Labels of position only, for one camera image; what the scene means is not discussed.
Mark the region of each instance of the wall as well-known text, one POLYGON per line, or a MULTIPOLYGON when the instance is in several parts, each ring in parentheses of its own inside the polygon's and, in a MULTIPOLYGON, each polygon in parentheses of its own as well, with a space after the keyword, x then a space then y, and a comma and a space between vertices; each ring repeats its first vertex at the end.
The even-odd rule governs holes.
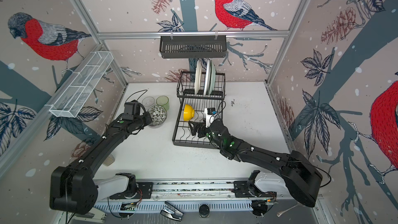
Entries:
POLYGON ((397 222, 396 9, 311 0, 271 85, 296 149, 332 177, 336 223, 397 222))
MULTIPOLYGON (((69 0, 0 0, 0 8, 1 159, 3 152, 12 147, 15 138, 71 74, 71 71, 62 73, 66 69, 66 62, 55 58, 61 54, 71 56, 68 68, 75 69, 82 61, 82 56, 87 56, 95 43, 90 37, 80 43, 73 40, 71 30, 88 31, 69 0), (30 34, 25 39, 14 39, 8 21, 18 12, 25 12, 46 23, 61 24, 71 30, 64 31, 63 27, 57 26, 55 36, 46 32, 48 35, 45 40, 54 41, 60 33, 58 41, 61 45, 40 46, 37 42, 33 43, 37 39, 30 38, 35 31, 40 31, 37 28, 27 30, 30 34), (67 34, 66 39, 61 38, 63 34, 67 34), (82 56, 75 54, 74 48, 82 56)), ((39 134, 0 180, 3 201, 1 223, 52 221, 56 214, 56 211, 49 209, 52 171, 76 159, 98 140, 105 124, 110 121, 122 91, 123 86, 112 70, 108 69, 77 118, 54 117, 44 123, 39 134)))
MULTIPOLYGON (((100 32, 225 30, 226 24, 236 23, 236 20, 224 23, 219 20, 215 13, 215 0, 82 1, 100 32)), ((250 4, 266 25, 277 30, 287 30, 300 0, 244 1, 250 4)), ((243 28, 267 29, 253 25, 243 28)), ((227 80, 265 80, 281 43, 281 38, 231 38, 227 42, 228 58, 215 60, 217 70, 225 72, 227 80)), ((121 67, 126 67, 126 73, 132 76, 128 77, 130 82, 166 81, 164 77, 174 77, 182 69, 196 68, 195 60, 163 61, 157 52, 159 40, 107 40, 106 44, 114 53, 120 54, 116 55, 116 59, 121 67), (148 65, 148 61, 156 61, 156 66, 148 65), (141 75, 129 72, 127 67, 141 75)))

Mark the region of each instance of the white table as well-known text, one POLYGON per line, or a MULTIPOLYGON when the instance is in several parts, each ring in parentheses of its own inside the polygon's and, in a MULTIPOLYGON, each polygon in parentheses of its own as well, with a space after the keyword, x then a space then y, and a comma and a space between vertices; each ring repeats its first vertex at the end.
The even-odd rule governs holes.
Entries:
MULTIPOLYGON (((176 87, 176 83, 129 84, 116 116, 123 112, 124 102, 132 93, 148 89, 140 100, 161 95, 170 99, 167 119, 157 128, 145 127, 138 135, 130 135, 112 152, 115 162, 108 167, 101 165, 95 179, 112 177, 119 172, 133 173, 137 180, 235 179, 247 178, 257 169, 266 172, 254 164, 230 161, 215 149, 173 145, 180 108, 176 87)), ((231 135, 263 149, 289 152, 263 82, 227 82, 225 101, 223 122, 231 135)))

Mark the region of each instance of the black and white floral bowl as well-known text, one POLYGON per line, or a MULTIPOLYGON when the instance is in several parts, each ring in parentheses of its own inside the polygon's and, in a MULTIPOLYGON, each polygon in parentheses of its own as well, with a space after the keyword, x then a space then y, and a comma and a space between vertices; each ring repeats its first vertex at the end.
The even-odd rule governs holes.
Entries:
POLYGON ((166 120, 167 111, 162 106, 153 106, 149 108, 148 112, 152 118, 152 122, 149 124, 150 127, 158 126, 166 120))

